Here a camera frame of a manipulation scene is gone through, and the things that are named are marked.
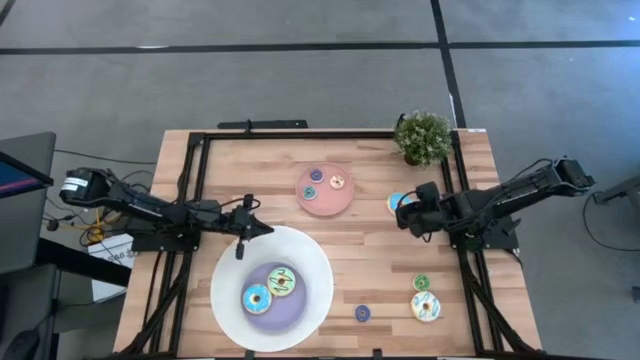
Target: plant pot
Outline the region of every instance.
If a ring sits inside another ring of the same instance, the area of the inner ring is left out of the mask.
[[[420,161],[413,160],[413,158],[409,156],[409,154],[404,154],[404,162],[406,162],[408,165],[411,165],[411,166],[420,165]]]

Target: gray floor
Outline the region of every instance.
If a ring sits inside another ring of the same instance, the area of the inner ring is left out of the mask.
[[[441,3],[450,41],[640,39],[640,4],[632,1]],[[429,1],[419,0],[17,0],[0,47],[434,41],[433,23]],[[489,130],[503,179],[537,158],[565,154],[584,164],[598,189],[639,175],[640,49],[452,54],[467,125]],[[438,50],[0,56],[0,108],[2,138],[53,130],[59,148],[136,160],[157,156],[166,129],[220,121],[380,127],[416,108],[452,117]],[[55,179],[78,166],[138,169],[58,154]],[[640,305],[630,287],[640,285],[640,254],[591,242],[582,203],[551,199],[520,214],[543,345],[552,353],[637,358]],[[624,201],[588,212],[599,239],[640,247]],[[75,233],[43,235],[78,247]],[[62,285],[65,301],[90,300],[86,279],[68,276]],[[107,354],[120,306],[103,304],[89,330],[65,333],[60,358]],[[60,326],[86,318],[68,313]]]

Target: pink plate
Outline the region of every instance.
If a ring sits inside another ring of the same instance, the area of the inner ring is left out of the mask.
[[[311,171],[318,169],[324,174],[321,183],[311,181]],[[340,190],[335,190],[329,185],[329,180],[334,175],[341,175],[344,178],[344,186]],[[318,195],[313,200],[305,200],[302,196],[302,189],[305,186],[313,186]],[[341,213],[353,200],[354,194],[353,180],[351,176],[331,163],[316,163],[306,169],[296,183],[296,198],[303,209],[317,216],[332,216]]]

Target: black floor line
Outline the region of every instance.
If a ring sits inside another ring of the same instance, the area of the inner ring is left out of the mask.
[[[640,47],[640,40],[452,42],[450,49],[589,49]]]
[[[2,11],[0,11],[0,26],[2,26],[4,21],[7,19],[7,16],[9,16],[9,11],[11,11],[11,8],[15,3],[16,0],[7,0],[7,2],[2,7]]]
[[[458,90],[456,72],[453,69],[453,59],[451,58],[451,51],[448,46],[449,42],[447,40],[447,31],[444,26],[444,18],[442,17],[440,2],[438,0],[431,0],[431,9],[433,10],[433,18],[435,20],[436,31],[438,33],[438,44],[441,45],[440,55],[442,56],[444,76],[447,80],[447,87],[449,88],[449,96],[453,108],[453,119],[457,127],[466,128],[467,121],[464,118],[464,111],[462,110],[462,99],[460,97],[460,91]]]
[[[298,44],[235,44],[193,46],[81,47],[81,48],[0,48],[0,55],[96,55],[96,54],[167,54],[167,53],[232,53],[273,51],[337,51],[337,50],[420,50],[437,49],[435,42],[357,42]]]

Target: computer screen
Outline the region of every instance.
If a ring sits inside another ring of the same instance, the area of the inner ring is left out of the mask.
[[[42,189],[53,180],[30,166],[0,152],[0,199]]]

